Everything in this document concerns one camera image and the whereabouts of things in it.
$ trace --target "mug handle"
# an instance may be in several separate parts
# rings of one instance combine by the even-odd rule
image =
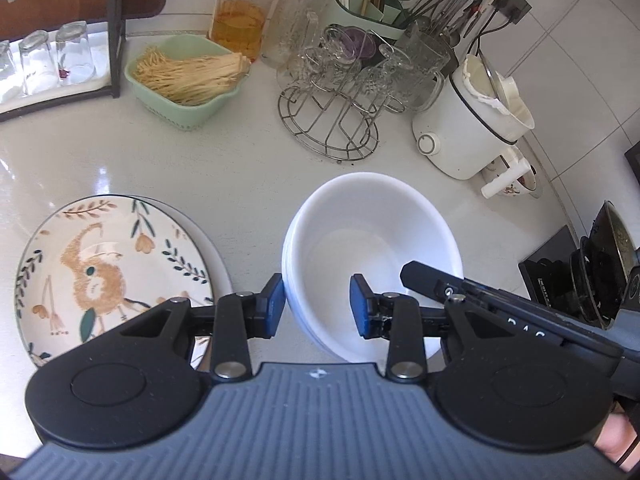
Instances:
[[[436,99],[440,95],[440,92],[442,92],[442,88],[446,81],[445,77],[442,75],[441,72],[434,72],[433,75],[436,78],[436,87],[433,89],[433,92],[431,92],[431,95],[429,96],[429,99],[427,99],[427,102],[421,105],[419,108],[416,108],[414,112],[423,112],[431,108],[431,105],[433,105],[433,103],[436,101]]]
[[[531,171],[531,165],[529,164],[529,161],[526,158],[521,158],[503,174],[498,175],[491,182],[482,186],[482,195],[485,198],[491,198],[501,189],[507,187],[511,182],[518,180],[528,171]]]

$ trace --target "orange liquid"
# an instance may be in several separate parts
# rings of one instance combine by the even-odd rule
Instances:
[[[207,37],[252,62],[260,53],[265,15],[260,7],[242,0],[226,0],[216,9]]]

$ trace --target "person's hand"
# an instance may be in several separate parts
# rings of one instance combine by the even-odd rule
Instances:
[[[635,439],[636,432],[626,415],[624,413],[611,413],[596,441],[596,448],[603,452],[612,462],[617,462]],[[620,467],[625,471],[630,471],[639,460],[640,444]]]

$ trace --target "decorative plate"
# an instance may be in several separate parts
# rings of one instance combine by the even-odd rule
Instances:
[[[100,195],[64,206],[37,229],[14,303],[24,346],[42,366],[173,296],[213,303],[196,245],[151,204]]]
[[[222,257],[205,232],[182,211],[178,211],[176,208],[171,207],[164,202],[160,202],[155,198],[149,198],[146,196],[141,196],[139,198],[148,204],[157,207],[159,210],[178,222],[186,232],[187,236],[196,244],[200,254],[202,255],[202,259],[204,260],[205,267],[209,271],[209,281],[213,288],[212,298],[214,302],[217,303],[222,296],[233,293],[234,290],[231,286],[231,280],[229,279],[228,272],[226,272],[226,267],[222,261]],[[209,360],[202,362],[202,358],[207,352],[210,339],[211,338],[208,336],[196,337],[196,343],[193,348],[193,353],[191,354],[191,366],[194,368],[198,368],[198,366],[200,366],[201,369],[207,369],[206,367],[209,366]]]

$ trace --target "white cup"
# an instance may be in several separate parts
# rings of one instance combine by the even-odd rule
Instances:
[[[482,170],[482,177],[487,183],[492,182],[524,158],[524,155],[518,148],[510,146],[504,149],[500,156]],[[542,195],[542,186],[539,185],[536,179],[535,168],[532,166],[527,173],[505,186],[497,194],[503,196],[523,196],[530,194],[534,198],[540,198]]]

